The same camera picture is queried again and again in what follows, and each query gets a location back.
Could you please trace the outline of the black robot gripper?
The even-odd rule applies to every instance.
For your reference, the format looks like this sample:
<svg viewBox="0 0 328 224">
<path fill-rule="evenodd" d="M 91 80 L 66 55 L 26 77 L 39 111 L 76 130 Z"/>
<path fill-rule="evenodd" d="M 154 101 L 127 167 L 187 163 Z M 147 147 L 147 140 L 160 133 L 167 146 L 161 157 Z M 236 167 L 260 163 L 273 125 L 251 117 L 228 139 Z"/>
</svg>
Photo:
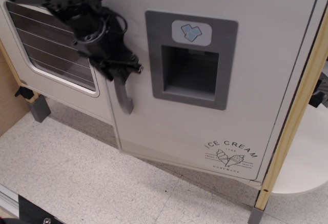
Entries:
<svg viewBox="0 0 328 224">
<path fill-rule="evenodd" d="M 143 66 L 138 57 L 124 44 L 124 28 L 116 18 L 102 19 L 101 29 L 85 37 L 76 37 L 72 45 L 89 59 L 90 64 L 110 82 L 115 80 L 123 85 L 131 73 L 140 74 Z"/>
</svg>

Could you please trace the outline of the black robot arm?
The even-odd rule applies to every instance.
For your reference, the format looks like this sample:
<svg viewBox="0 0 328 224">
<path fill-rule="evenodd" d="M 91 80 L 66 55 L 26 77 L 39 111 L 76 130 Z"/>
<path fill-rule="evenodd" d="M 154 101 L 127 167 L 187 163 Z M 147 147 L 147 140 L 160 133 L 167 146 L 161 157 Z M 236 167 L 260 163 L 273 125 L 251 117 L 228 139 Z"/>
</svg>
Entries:
<svg viewBox="0 0 328 224">
<path fill-rule="evenodd" d="M 78 53 L 107 79 L 126 82 L 131 73 L 140 74 L 138 57 L 124 44 L 127 26 L 121 15 L 104 7 L 102 0 L 9 0 L 17 4 L 46 8 L 73 32 Z"/>
</svg>

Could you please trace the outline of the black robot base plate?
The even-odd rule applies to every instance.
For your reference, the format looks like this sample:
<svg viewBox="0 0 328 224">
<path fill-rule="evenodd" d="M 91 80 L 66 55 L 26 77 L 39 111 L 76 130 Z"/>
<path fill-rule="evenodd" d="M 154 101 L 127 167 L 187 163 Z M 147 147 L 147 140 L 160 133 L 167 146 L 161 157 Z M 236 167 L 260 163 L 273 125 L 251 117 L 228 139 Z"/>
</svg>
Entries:
<svg viewBox="0 0 328 224">
<path fill-rule="evenodd" d="M 59 223 L 61 220 L 22 196 L 18 196 L 19 219 L 27 223 Z"/>
</svg>

